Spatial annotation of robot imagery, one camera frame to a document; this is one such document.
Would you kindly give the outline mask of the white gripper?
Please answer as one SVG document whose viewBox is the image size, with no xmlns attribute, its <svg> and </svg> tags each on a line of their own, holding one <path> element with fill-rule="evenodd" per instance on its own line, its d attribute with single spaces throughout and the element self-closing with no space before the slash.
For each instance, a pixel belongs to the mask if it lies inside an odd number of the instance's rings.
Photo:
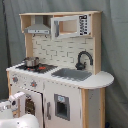
<svg viewBox="0 0 128 128">
<path fill-rule="evenodd" d="M 26 96 L 24 92 L 17 92 L 9 96 L 14 117 L 21 117 L 25 114 L 25 100 Z"/>
</svg>

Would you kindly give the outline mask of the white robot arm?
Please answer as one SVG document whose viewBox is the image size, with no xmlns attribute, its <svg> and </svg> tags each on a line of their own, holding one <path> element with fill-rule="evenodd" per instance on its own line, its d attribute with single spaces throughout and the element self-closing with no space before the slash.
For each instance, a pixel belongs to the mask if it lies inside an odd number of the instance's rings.
<svg viewBox="0 0 128 128">
<path fill-rule="evenodd" d="M 13 117 L 13 112 L 18 110 L 24 101 L 24 92 L 18 92 L 10 95 L 8 99 L 0 100 L 0 128 L 40 128 L 37 118 L 32 114 Z"/>
</svg>

